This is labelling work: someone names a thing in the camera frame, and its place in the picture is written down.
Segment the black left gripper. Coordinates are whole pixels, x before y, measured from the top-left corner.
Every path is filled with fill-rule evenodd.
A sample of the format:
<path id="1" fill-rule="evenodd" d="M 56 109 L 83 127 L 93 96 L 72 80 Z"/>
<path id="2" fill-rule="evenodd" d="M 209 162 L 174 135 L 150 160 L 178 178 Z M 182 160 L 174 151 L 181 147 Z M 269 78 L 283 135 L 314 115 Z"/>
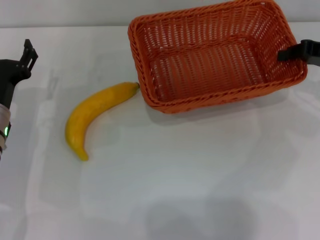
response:
<path id="1" fill-rule="evenodd" d="M 38 59 L 38 54 L 29 39 L 24 41 L 24 49 L 20 62 L 25 62 L 25 66 L 19 65 L 17 60 L 0 60 L 0 104 L 10 108 L 16 85 L 31 77 L 31 70 Z"/>

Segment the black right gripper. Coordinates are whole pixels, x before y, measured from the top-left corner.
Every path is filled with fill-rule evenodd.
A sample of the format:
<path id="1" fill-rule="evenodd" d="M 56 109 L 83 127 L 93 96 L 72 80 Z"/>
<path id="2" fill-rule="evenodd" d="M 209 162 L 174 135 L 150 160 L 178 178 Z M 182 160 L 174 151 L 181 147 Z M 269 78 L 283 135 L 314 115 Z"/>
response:
<path id="1" fill-rule="evenodd" d="M 302 59 L 308 65 L 320 66 L 320 42 L 310 39 L 301 40 L 301 44 L 280 50 L 277 53 L 278 61 Z"/>

